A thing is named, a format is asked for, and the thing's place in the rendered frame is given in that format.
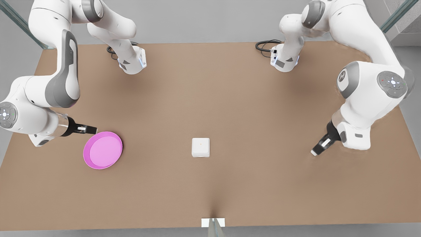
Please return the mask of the white square box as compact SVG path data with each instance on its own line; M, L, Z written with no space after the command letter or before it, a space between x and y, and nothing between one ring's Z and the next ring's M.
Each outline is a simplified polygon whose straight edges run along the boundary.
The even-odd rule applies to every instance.
M209 157L210 156L210 139L209 138L192 138L191 155L192 157Z

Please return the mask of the pink round plate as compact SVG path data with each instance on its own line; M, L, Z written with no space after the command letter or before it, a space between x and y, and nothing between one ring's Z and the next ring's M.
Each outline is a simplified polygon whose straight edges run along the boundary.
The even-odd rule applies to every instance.
M111 167L122 153L123 143L116 133L104 131L93 135L84 146L83 159L86 165L96 170Z

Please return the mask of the silver frame post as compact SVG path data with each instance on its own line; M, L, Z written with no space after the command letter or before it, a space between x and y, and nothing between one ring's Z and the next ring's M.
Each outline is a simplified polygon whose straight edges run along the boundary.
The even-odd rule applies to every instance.
M201 219L201 227L208 228L208 237L226 237L222 230L225 218Z
M387 33L419 0L405 0L381 25L383 33Z
M36 39L36 37L30 32L27 21L19 13L17 13L15 9L6 2L6 0L0 0L0 10L42 49L53 49L52 47Z

